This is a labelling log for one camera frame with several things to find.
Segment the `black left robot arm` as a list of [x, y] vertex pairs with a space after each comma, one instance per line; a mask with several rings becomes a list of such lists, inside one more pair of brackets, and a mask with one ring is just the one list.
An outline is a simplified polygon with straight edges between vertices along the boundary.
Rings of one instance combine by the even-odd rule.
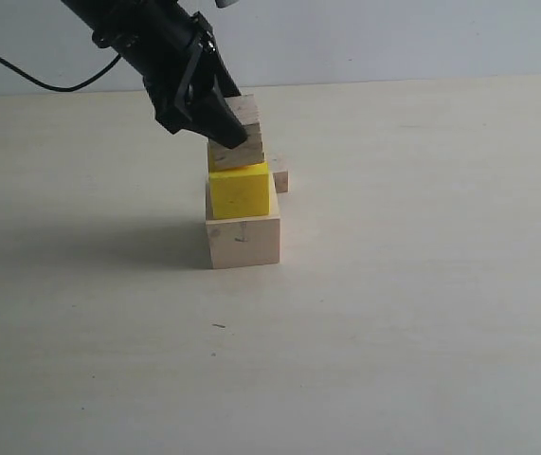
[[228, 149], [247, 140], [226, 102], [241, 92], [204, 15], [176, 1], [64, 4], [92, 29], [97, 47], [111, 47], [141, 75], [155, 119], [170, 133], [191, 131]]

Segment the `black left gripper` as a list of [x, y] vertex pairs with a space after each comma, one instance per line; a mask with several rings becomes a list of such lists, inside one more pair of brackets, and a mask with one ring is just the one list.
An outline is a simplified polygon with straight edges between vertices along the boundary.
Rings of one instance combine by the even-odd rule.
[[155, 119], [175, 134], [187, 130], [228, 148], [247, 132], [225, 99], [242, 93], [200, 13], [108, 11], [92, 39], [111, 47], [141, 76]]

